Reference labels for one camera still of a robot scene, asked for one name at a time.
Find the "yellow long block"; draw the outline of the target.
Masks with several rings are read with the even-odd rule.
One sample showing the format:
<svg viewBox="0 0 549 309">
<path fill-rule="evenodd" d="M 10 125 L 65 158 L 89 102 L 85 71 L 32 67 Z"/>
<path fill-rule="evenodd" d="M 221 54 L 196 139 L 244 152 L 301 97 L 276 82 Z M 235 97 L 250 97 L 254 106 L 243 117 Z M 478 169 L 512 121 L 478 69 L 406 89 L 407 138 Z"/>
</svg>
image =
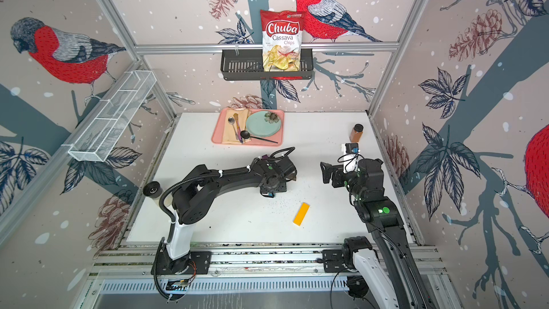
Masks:
<svg viewBox="0 0 549 309">
<path fill-rule="evenodd" d="M 297 211 L 297 213 L 294 217 L 293 224 L 300 227 L 303 224 L 303 220 L 304 220 L 304 218 L 305 218 L 305 216 L 306 216 L 309 209 L 310 209 L 309 204 L 302 203 L 299 210 Z"/>
</svg>

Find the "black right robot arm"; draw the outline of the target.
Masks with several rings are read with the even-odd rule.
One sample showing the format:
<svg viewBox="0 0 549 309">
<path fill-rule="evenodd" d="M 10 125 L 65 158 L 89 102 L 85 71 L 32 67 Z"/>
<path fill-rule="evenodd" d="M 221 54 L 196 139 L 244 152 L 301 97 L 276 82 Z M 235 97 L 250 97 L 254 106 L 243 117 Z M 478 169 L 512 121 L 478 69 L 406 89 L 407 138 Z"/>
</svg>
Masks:
<svg viewBox="0 0 549 309">
<path fill-rule="evenodd" d="M 349 237 L 342 245 L 343 264 L 360 274 L 379 308 L 435 308 L 412 256 L 397 205 L 385 195 L 383 161 L 361 159 L 353 171 L 321 163 L 323 182 L 349 193 L 385 264 L 366 237 Z"/>
</svg>

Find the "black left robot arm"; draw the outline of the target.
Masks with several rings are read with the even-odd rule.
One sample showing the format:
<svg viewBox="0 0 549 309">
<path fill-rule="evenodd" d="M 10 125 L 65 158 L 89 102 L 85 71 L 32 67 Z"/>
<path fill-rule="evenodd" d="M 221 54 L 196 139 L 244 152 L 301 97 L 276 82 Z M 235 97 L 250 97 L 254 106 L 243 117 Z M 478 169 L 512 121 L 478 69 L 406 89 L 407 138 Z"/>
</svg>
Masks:
<svg viewBox="0 0 549 309">
<path fill-rule="evenodd" d="M 167 190 L 157 181 L 146 184 L 144 196 L 157 199 L 160 209 L 170 219 L 170 231 L 158 246 L 152 274 L 205 274 L 206 270 L 199 270 L 200 258 L 190 251 L 196 223 L 223 194 L 255 187 L 266 198 L 286 192 L 287 183 L 297 177 L 297 169 L 289 158 L 294 150 L 294 147 L 277 150 L 254 158 L 250 165 L 229 170 L 210 170 L 206 165 L 198 165 Z"/>
</svg>

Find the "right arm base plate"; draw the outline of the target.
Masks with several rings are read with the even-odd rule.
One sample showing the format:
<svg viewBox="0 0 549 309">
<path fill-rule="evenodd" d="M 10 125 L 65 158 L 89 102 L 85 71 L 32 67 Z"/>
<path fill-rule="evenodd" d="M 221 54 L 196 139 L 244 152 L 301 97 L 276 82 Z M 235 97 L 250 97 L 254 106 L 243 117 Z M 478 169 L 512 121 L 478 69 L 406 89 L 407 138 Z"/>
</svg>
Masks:
<svg viewBox="0 0 549 309">
<path fill-rule="evenodd" d="M 337 271 L 366 274 L 382 270 L 376 251 L 370 248 L 350 250 L 323 250 L 317 263 L 323 265 L 325 273 Z"/>
</svg>

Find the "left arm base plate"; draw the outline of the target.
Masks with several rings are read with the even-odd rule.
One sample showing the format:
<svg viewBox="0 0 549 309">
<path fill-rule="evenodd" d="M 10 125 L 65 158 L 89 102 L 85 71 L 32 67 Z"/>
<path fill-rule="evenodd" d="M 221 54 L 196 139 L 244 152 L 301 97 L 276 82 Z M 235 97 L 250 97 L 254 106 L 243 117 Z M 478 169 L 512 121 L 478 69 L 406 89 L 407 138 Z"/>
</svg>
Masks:
<svg viewBox="0 0 549 309">
<path fill-rule="evenodd" d="M 211 257 L 211 252 L 190 252 L 173 260 L 167 251 L 161 250 L 155 256 L 151 274 L 157 276 L 207 275 Z"/>
</svg>

